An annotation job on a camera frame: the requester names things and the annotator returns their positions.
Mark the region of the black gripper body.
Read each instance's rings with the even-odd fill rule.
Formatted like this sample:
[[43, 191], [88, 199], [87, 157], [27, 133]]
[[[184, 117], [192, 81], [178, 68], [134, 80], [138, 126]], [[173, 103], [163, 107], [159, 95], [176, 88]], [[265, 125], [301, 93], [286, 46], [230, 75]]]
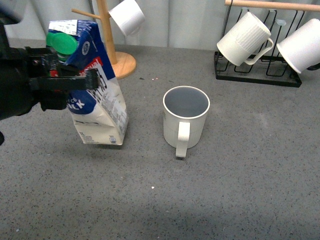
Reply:
[[65, 90], [31, 90], [25, 48], [10, 47], [4, 24], [0, 24], [0, 119], [27, 114], [34, 105], [41, 109], [63, 110], [67, 107]]

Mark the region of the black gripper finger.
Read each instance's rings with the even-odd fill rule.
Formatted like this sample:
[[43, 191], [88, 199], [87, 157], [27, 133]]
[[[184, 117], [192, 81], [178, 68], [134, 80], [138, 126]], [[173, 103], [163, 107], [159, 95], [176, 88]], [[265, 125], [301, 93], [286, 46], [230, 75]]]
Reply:
[[33, 91], [94, 90], [98, 88], [98, 70], [89, 69], [85, 76], [34, 77], [29, 86]]
[[73, 77], [78, 69], [59, 62], [53, 48], [26, 47], [27, 72], [29, 77]]

